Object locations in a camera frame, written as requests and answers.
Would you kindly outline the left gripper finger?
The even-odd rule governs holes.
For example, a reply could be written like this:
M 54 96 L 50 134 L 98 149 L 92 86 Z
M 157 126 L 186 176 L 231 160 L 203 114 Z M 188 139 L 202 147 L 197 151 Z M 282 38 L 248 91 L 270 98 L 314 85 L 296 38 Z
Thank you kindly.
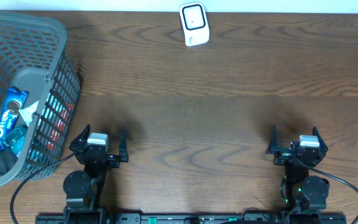
M 129 154 L 128 154 L 128 150 L 127 150 L 126 130 L 123 130 L 121 133 L 118 150 L 119 150 L 120 161 L 128 162 Z
M 87 124 L 84 130 L 77 135 L 76 138 L 73 140 L 73 145 L 80 145 L 82 142 L 86 142 L 90 135 L 90 125 Z

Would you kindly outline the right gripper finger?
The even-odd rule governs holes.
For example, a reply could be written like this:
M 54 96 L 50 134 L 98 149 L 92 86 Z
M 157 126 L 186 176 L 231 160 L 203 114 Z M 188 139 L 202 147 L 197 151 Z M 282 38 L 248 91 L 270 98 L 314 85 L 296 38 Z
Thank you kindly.
M 327 152 L 328 147 L 327 147 L 326 143 L 323 141 L 322 137 L 320 136 L 319 131 L 318 131 L 316 126 L 313 127 L 313 135 L 318 138 L 320 150 L 324 151 L 324 152 Z
M 278 133 L 277 126 L 273 125 L 272 136 L 266 149 L 267 154 L 276 154 L 278 152 Z

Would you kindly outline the red snack bar wrapper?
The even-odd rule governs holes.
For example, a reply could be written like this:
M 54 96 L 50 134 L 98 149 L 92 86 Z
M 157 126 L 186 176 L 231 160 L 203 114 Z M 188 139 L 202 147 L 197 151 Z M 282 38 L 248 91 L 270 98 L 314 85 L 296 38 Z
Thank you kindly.
M 57 120 L 54 123 L 54 128 L 50 133 L 50 138 L 52 139 L 52 141 L 49 141 L 47 143 L 47 149 L 49 151 L 54 151 L 56 149 L 55 144 L 59 143 L 60 136 L 65 130 L 65 126 L 66 126 L 65 121 L 68 121 L 69 112 L 72 112 L 74 109 L 74 105 L 71 103 L 66 103 L 66 106 L 68 107 L 68 110 L 62 108 L 62 110 L 60 111 L 61 118 L 57 118 Z

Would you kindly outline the teal Listerine mouthwash bottle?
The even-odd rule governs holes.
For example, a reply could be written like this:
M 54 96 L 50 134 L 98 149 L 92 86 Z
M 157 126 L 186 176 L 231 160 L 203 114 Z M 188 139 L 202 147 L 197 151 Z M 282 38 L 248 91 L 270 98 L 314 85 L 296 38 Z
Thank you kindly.
M 11 151 L 16 157 L 19 157 L 24 145 L 26 134 L 27 128 L 19 126 L 7 134 L 2 143 L 7 150 Z

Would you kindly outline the blue Oreo cookie pack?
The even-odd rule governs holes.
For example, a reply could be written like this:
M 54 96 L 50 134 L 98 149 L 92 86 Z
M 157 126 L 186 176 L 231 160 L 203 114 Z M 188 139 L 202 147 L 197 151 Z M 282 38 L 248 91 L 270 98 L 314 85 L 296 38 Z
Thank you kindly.
M 20 91 L 14 86 L 7 89 L 7 96 L 0 115 L 0 151 L 6 149 L 3 141 L 14 129 L 19 116 L 19 110 L 23 108 L 28 96 L 28 91 Z

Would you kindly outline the mint green wipes pack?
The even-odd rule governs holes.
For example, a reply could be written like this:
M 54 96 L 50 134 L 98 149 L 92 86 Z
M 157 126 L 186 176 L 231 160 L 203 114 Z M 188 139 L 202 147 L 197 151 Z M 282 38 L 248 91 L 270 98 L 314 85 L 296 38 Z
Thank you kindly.
M 30 106 L 26 108 L 22 108 L 19 110 L 19 114 L 21 115 L 22 119 L 24 120 L 27 127 L 30 126 L 30 123 L 33 121 L 33 114 L 36 112 L 38 107 L 39 101 L 34 102 Z

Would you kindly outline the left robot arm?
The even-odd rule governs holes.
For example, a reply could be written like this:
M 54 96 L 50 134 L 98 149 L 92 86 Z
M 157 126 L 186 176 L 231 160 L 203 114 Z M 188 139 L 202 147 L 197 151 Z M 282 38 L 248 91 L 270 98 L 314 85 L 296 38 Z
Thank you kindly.
M 108 148 L 108 135 L 91 133 L 90 125 L 70 143 L 70 150 L 84 169 L 71 172 L 63 182 L 67 203 L 64 223 L 115 222 L 114 215 L 99 202 L 108 172 L 129 161 L 126 132 L 119 139 L 118 154 L 108 154 Z

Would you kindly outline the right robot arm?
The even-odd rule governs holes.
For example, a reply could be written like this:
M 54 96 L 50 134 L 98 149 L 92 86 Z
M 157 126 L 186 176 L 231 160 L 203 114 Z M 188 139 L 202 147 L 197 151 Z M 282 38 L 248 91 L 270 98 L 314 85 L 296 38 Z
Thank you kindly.
M 328 147 L 313 128 L 311 135 L 301 135 L 290 146 L 281 147 L 278 142 L 277 127 L 273 127 L 267 153 L 274 155 L 273 163 L 284 166 L 281 195 L 287 208 L 280 211 L 284 223 L 321 223 L 321 211 L 326 209 L 329 194 L 329 181 L 310 170 L 325 157 Z

